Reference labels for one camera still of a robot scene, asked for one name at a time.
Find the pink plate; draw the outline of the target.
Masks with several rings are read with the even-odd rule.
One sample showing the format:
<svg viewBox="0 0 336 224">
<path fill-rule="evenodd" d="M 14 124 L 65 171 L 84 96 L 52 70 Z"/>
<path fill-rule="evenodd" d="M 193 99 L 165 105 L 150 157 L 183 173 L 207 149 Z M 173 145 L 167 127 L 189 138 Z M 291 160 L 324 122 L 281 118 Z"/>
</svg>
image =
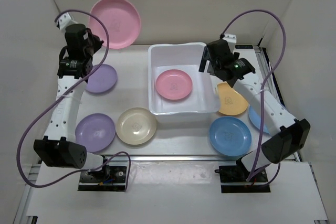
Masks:
<svg viewBox="0 0 336 224">
<path fill-rule="evenodd" d="M 132 45 L 141 31 L 141 20 L 137 9 L 128 0 L 99 0 L 91 9 L 106 27 L 109 38 L 103 27 L 94 18 L 89 18 L 88 27 L 94 35 L 104 41 L 103 46 L 110 49 L 122 49 Z"/>
<path fill-rule="evenodd" d="M 168 100 L 186 98 L 193 90 L 193 81 L 184 71 L 170 69 L 162 72 L 155 81 L 156 91 Z"/>
</svg>

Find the purple plate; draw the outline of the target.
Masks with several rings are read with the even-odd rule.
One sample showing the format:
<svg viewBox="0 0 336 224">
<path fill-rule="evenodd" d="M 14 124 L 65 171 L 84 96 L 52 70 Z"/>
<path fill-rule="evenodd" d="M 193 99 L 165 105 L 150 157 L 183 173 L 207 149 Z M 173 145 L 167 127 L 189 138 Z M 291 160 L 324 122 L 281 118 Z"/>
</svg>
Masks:
<svg viewBox="0 0 336 224">
<path fill-rule="evenodd" d="M 95 153 L 110 145 L 116 135 L 114 121 L 102 113 L 94 113 L 83 118 L 76 126 L 76 143 L 87 152 Z"/>
<path fill-rule="evenodd" d="M 118 75 L 114 67 L 107 64 L 93 66 L 96 70 L 88 79 L 86 91 L 90 93 L 104 93 L 113 88 L 118 80 Z"/>
</svg>

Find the orange plate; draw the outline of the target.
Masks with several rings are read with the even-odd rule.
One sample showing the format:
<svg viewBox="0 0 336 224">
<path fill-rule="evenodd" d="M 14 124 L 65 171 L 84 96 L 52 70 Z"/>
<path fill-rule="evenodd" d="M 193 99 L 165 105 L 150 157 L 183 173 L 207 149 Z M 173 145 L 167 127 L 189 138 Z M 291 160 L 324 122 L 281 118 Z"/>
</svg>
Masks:
<svg viewBox="0 0 336 224">
<path fill-rule="evenodd" d="M 236 90 L 226 82 L 217 85 L 217 93 L 220 100 L 219 113 L 236 116 L 246 111 L 248 102 Z"/>
</svg>

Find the white plastic bin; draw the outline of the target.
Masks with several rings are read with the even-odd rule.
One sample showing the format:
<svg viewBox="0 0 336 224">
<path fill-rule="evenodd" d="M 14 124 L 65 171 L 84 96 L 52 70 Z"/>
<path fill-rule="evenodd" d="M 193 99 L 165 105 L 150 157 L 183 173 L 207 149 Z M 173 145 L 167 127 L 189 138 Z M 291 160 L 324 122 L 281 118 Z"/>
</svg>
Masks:
<svg viewBox="0 0 336 224">
<path fill-rule="evenodd" d="M 203 42 L 148 49 L 149 110 L 160 123 L 202 121 L 220 108 L 212 77 L 200 72 Z"/>
</svg>

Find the light blue plate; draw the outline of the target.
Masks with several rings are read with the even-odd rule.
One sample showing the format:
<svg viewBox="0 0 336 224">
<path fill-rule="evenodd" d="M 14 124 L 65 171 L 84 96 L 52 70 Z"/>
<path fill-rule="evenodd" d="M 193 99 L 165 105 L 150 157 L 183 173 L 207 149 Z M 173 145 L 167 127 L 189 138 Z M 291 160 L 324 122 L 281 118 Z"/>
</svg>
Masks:
<svg viewBox="0 0 336 224">
<path fill-rule="evenodd" d="M 260 130 L 261 118 L 259 114 L 253 109 L 252 106 L 249 106 L 248 108 L 248 116 L 253 126 L 257 128 L 258 130 Z"/>
</svg>

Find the blue plate front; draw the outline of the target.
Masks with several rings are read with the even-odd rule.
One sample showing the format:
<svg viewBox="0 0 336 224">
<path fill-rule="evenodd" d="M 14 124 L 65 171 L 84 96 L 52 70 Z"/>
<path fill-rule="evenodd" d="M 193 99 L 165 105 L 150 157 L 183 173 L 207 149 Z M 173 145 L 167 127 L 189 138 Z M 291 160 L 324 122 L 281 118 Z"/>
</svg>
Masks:
<svg viewBox="0 0 336 224">
<path fill-rule="evenodd" d="M 208 138 L 216 151 L 228 157 L 247 154 L 252 143 L 250 129 L 232 116 L 217 118 L 209 127 Z"/>
</svg>

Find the cream plate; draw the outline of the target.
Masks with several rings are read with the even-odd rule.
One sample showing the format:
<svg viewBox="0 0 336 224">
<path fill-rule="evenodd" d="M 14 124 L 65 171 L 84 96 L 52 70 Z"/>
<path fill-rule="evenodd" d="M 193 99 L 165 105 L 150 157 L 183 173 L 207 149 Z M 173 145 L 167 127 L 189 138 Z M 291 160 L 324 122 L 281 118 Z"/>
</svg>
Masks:
<svg viewBox="0 0 336 224">
<path fill-rule="evenodd" d="M 118 138 L 128 145 L 142 145 L 149 141 L 157 129 L 155 116 L 145 108 L 124 111 L 116 123 Z"/>
</svg>

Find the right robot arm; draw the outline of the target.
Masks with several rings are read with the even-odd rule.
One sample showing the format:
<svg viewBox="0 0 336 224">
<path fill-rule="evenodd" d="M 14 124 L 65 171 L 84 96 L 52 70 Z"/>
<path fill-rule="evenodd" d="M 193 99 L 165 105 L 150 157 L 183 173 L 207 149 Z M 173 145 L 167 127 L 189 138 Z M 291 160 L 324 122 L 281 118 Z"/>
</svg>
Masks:
<svg viewBox="0 0 336 224">
<path fill-rule="evenodd" d="M 240 181 L 250 181 L 266 166 L 279 164 L 304 147 L 309 122 L 298 120 L 288 112 L 264 88 L 252 64 L 239 53 L 231 52 L 227 41 L 219 39 L 205 46 L 199 71 L 207 71 L 227 82 L 242 95 L 259 114 L 261 127 L 266 127 L 271 136 L 236 162 L 236 177 Z"/>
</svg>

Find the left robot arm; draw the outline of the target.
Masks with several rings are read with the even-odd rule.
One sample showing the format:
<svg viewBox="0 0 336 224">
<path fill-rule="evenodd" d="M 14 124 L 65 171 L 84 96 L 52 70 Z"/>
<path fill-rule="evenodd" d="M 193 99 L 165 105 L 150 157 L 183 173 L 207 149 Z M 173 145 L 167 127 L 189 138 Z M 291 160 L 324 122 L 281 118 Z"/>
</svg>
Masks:
<svg viewBox="0 0 336 224">
<path fill-rule="evenodd" d="M 52 106 L 50 123 L 41 140 L 34 141 L 34 151 L 49 167 L 75 168 L 92 172 L 99 182 L 110 177 L 106 159 L 76 143 L 75 128 L 87 76 L 97 70 L 93 55 L 103 41 L 83 24 L 65 29 L 66 45 L 59 55 L 56 105 Z"/>
</svg>

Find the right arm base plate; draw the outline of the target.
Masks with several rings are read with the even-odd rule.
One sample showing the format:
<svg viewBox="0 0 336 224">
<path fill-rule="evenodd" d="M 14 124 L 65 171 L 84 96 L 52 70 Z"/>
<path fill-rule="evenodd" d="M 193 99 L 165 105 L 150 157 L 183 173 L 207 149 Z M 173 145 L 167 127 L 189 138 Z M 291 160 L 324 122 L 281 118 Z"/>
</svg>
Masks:
<svg viewBox="0 0 336 224">
<path fill-rule="evenodd" d="M 268 177 L 263 169 L 248 182 L 247 175 L 237 166 L 219 166 L 214 172 L 219 175 L 222 194 L 270 193 Z"/>
</svg>

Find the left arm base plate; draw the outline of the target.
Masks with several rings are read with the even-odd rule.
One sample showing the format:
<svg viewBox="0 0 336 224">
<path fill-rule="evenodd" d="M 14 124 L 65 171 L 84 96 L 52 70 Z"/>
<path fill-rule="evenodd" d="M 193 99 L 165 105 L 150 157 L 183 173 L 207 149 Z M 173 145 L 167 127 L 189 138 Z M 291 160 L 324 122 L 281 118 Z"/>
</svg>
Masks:
<svg viewBox="0 0 336 224">
<path fill-rule="evenodd" d="M 98 172 L 81 172 L 78 191 L 126 191 L 128 174 L 126 165 L 106 165 Z"/>
</svg>

